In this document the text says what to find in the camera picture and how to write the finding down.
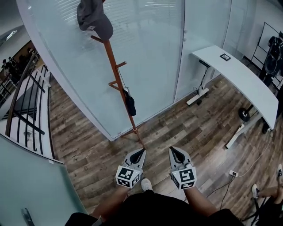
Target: electrical outlet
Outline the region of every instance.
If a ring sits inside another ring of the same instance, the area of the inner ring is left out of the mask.
[[[231,176],[235,176],[235,177],[238,177],[238,176],[239,176],[239,174],[238,174],[237,172],[233,171],[233,170],[230,170],[229,174],[230,174]]]

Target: black bag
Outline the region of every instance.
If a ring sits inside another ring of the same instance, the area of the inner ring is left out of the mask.
[[[137,112],[136,112],[136,108],[134,107],[134,99],[130,95],[129,88],[128,87],[123,88],[123,93],[125,95],[126,106],[127,106],[129,115],[135,116]]]

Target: wooden floor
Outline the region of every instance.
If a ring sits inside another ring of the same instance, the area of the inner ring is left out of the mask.
[[[115,189],[115,174],[126,154],[140,148],[135,135],[109,142],[74,105],[55,79],[50,96],[50,123],[56,158],[63,161],[73,185],[88,212]],[[243,177],[231,184],[224,200],[237,217],[248,215],[253,207],[250,188],[275,186],[275,171],[283,163],[283,119],[279,117],[273,137],[262,134],[258,121],[247,134],[241,135],[231,149],[225,143],[241,125],[238,109],[249,101],[226,79],[219,76],[210,85],[208,98],[200,106],[189,107],[187,97],[172,108],[147,121],[140,134],[147,147],[144,176],[155,192],[184,200],[169,177],[168,147],[187,151],[197,168],[197,187],[205,195],[230,180],[232,169],[244,174],[258,157],[259,161]],[[209,197],[220,207],[227,187]],[[140,192],[140,184],[131,194]]]

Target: power strip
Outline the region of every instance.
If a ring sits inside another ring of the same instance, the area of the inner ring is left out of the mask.
[[[199,60],[199,62],[200,62],[201,64],[203,64],[204,66],[206,66],[207,68],[210,68],[210,66],[209,66],[206,62],[204,62],[204,61],[202,61],[202,60]]]
[[[233,176],[233,177],[238,177],[239,176],[239,174],[237,172],[233,171],[233,170],[230,170],[229,174],[231,176]]]

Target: standing desk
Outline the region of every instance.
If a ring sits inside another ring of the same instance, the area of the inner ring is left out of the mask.
[[[220,55],[224,53],[231,57],[231,59],[228,61],[222,59]],[[195,51],[192,54],[219,71],[220,74],[229,80],[258,111],[257,114],[254,114],[250,118],[250,121],[239,127],[235,135],[226,144],[228,149],[240,134],[251,128],[261,117],[265,119],[271,129],[274,128],[278,100],[269,88],[251,70],[216,45]],[[192,102],[200,98],[206,92],[208,92],[207,88],[200,90],[199,95],[194,96],[187,102],[187,104],[192,104]]]

